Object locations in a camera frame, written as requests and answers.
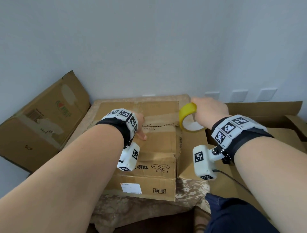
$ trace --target forearm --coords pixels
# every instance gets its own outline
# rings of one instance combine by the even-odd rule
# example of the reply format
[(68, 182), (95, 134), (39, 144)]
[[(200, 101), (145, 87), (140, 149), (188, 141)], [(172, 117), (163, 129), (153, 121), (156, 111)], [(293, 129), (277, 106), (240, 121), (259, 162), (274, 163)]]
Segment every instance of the forearm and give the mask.
[(258, 137), (235, 154), (236, 167), (281, 232), (307, 227), (307, 155), (276, 139)]
[(85, 232), (123, 145), (107, 124), (82, 134), (0, 200), (0, 232)]

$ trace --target white wall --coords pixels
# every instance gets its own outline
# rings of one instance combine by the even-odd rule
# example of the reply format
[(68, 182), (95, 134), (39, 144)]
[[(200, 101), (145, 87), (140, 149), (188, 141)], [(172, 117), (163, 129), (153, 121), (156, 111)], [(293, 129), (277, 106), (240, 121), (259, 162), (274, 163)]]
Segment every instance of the white wall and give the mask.
[(306, 12), (305, 0), (2, 1), (0, 122), (72, 69), (91, 100), (220, 91), (227, 102), (249, 89), (251, 102), (278, 87), (273, 101), (306, 101)]

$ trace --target black cable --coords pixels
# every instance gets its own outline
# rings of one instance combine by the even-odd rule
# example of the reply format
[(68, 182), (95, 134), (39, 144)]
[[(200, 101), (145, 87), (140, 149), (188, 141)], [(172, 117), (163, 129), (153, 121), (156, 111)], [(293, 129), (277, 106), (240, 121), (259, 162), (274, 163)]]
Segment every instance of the black cable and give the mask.
[(222, 174), (224, 174), (225, 176), (229, 177), (230, 179), (232, 179), (234, 182), (236, 182), (238, 185), (240, 185), (242, 188), (244, 188), (250, 195), (253, 195), (251, 193), (251, 191), (249, 191), (243, 184), (239, 183), (238, 181), (236, 181), (234, 178), (232, 178), (230, 175), (228, 175), (227, 173), (217, 170), (217, 169), (212, 169), (213, 172), (220, 172)]

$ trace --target yellow tape roll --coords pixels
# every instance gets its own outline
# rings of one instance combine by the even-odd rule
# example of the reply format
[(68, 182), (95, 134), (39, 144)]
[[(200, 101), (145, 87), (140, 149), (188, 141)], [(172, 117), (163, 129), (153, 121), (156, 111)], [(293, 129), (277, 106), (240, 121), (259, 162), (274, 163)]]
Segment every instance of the yellow tape roll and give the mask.
[(188, 115), (195, 113), (196, 110), (197, 106), (195, 103), (188, 103), (179, 110), (179, 125), (182, 130), (188, 132), (198, 132), (204, 129), (204, 127), (198, 124), (196, 121), (187, 122), (185, 120)]

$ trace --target printed cartoon graphic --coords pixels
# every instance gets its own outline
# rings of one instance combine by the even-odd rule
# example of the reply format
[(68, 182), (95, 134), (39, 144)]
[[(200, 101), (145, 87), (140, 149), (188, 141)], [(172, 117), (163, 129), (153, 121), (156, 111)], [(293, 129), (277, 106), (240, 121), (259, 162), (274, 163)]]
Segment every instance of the printed cartoon graphic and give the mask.
[(145, 165), (138, 165), (137, 168), (138, 168), (138, 169), (145, 169), (145, 170), (147, 170), (147, 169), (148, 169), (148, 166), (145, 166)]
[(163, 172), (163, 173), (168, 173), (168, 171), (166, 171), (165, 169), (169, 169), (169, 165), (166, 164), (153, 164), (151, 165), (152, 168), (156, 169), (156, 172)]

